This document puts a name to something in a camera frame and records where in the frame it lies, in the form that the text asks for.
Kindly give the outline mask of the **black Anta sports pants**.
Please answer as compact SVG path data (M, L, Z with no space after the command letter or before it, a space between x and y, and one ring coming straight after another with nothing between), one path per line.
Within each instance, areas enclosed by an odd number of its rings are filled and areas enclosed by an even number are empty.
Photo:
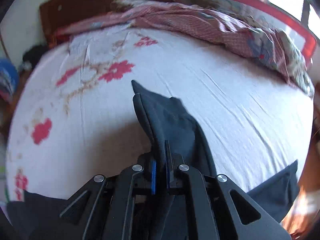
M16 220L30 239L290 239L254 197L218 174L197 121L177 98L132 81L137 119L151 151L117 176L98 174L68 200L29 194ZM174 163L167 189L165 144ZM150 158L157 162L151 194Z

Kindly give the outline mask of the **white floral bed sheet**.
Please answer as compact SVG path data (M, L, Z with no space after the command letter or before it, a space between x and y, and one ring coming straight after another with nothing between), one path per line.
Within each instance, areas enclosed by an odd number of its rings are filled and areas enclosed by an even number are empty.
M116 26L48 53L11 122L8 199L67 199L164 148L203 174L250 191L306 162L313 101L251 60L177 32Z

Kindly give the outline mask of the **red patterned quilt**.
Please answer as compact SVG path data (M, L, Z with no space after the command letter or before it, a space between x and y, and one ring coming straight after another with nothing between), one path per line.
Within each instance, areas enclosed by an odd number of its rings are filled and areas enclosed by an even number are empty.
M59 42L71 35L119 24L180 32L223 45L237 55L279 72L289 85L300 88L310 98L314 96L315 88L307 73L306 59L283 30L263 27L250 17L238 18L198 5L114 0L110 12L61 27L52 38Z

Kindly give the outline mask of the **black clothes pile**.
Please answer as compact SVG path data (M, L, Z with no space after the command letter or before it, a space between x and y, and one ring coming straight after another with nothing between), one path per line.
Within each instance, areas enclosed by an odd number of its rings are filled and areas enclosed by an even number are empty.
M31 47L23 54L23 63L28 63L34 69L41 57L49 50L46 44L38 44Z

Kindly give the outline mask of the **plastic bag of clothes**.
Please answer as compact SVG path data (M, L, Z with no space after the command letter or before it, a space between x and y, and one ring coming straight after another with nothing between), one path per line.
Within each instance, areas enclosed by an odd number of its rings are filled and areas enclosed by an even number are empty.
M19 74L11 61L6 58L0 59L0 82L2 99L11 103L19 83Z

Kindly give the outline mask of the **red framed bed guard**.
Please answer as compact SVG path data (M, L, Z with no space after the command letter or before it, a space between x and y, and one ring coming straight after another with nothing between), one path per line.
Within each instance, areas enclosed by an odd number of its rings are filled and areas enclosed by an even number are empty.
M297 19L284 11L259 0L176 0L184 4L199 4L213 7L239 16L249 17L265 28L285 31L305 57L306 64L312 63L317 40Z

